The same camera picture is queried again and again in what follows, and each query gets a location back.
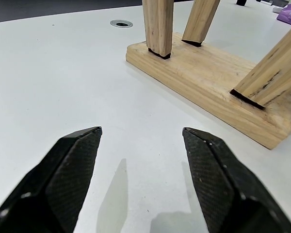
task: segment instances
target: wooden base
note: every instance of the wooden base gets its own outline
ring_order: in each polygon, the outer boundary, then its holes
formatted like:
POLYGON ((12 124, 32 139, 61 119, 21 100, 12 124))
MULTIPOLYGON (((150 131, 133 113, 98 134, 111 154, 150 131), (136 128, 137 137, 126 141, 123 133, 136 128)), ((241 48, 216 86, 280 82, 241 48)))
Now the wooden base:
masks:
POLYGON ((174 34, 170 59, 150 53, 142 42, 128 46, 126 60, 269 149, 290 134, 291 92, 264 110, 253 107, 229 92, 254 63, 206 44, 194 47, 181 38, 174 34))

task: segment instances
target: white tabletop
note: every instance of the white tabletop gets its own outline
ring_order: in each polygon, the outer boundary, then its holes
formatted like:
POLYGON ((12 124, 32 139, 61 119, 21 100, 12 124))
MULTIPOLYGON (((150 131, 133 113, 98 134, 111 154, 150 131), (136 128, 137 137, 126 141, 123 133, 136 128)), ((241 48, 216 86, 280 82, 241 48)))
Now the white tabletop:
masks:
MULTIPOLYGON (((235 2, 221 1, 206 42, 258 62, 291 26, 235 2)), ((175 32, 191 6, 175 3, 175 32)), ((75 232, 206 233, 181 135, 193 127, 223 138, 291 219, 291 135, 268 150, 134 68, 126 47, 144 40, 141 6, 0 23, 0 204, 58 138, 102 126, 75 232)))

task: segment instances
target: wooden stool leg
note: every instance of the wooden stool leg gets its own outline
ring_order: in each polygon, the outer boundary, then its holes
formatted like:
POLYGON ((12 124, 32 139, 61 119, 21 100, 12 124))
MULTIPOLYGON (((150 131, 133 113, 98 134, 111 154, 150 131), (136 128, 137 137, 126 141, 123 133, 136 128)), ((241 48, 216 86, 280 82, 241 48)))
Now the wooden stool leg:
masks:
POLYGON ((149 51, 167 59, 170 57, 173 33, 173 0, 142 0, 145 37, 149 51))
POLYGON ((182 40, 200 47, 218 8, 220 0, 194 0, 182 40))
POLYGON ((291 91, 291 30, 231 92, 266 107, 291 91))

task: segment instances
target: black object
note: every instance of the black object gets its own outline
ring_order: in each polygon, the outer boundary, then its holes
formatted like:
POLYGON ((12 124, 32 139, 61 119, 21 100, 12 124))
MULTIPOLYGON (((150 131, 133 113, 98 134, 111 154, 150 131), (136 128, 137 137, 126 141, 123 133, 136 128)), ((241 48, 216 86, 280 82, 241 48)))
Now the black object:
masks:
POLYGON ((0 207, 0 233, 72 233, 101 135, 94 127, 60 138, 0 207))
POLYGON ((239 6, 245 6, 247 0, 237 0, 236 4, 239 6))
POLYGON ((182 134, 210 233, 291 233, 267 189, 222 139, 191 128, 182 134))
POLYGON ((190 40, 182 40, 183 42, 185 43, 188 43, 189 45, 193 45, 195 47, 201 47, 202 46, 202 43, 198 43, 196 41, 190 41, 190 40))
POLYGON ((265 107, 263 107, 262 105, 259 105, 258 103, 252 101, 251 99, 247 98, 246 96, 243 96, 241 93, 239 93, 238 91, 236 91, 235 89, 232 89, 230 92, 229 92, 231 95, 239 98, 240 100, 246 102, 246 103, 249 103, 251 104, 252 106, 256 107, 256 108, 259 108, 261 110, 264 110, 265 107))
POLYGON ((170 54, 167 54, 166 56, 163 57, 163 56, 161 56, 160 54, 154 52, 154 51, 153 51, 152 49, 150 49, 150 48, 148 48, 148 50, 149 50, 149 52, 153 53, 154 55, 156 55, 156 56, 158 56, 158 57, 160 57, 160 58, 162 58, 162 59, 164 59, 164 60, 170 58, 170 55, 171 55, 171 53, 170 53, 170 54))

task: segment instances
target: wood grain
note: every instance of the wood grain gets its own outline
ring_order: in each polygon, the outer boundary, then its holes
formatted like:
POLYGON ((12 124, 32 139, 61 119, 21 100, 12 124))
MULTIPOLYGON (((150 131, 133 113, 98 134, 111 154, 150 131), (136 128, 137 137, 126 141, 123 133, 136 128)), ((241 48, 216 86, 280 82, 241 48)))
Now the wood grain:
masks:
POLYGON ((142 5, 147 47, 165 57, 171 52, 174 1, 142 0, 142 5))
POLYGON ((269 149, 291 132, 291 92, 264 110, 229 93, 255 66, 245 59, 207 44, 194 47, 175 33, 170 59, 149 53, 142 42, 127 48, 126 60, 269 149))
POLYGON ((194 0, 182 40, 201 44, 207 35, 220 0, 194 0))
POLYGON ((291 30, 234 89, 264 107, 291 91, 291 30))

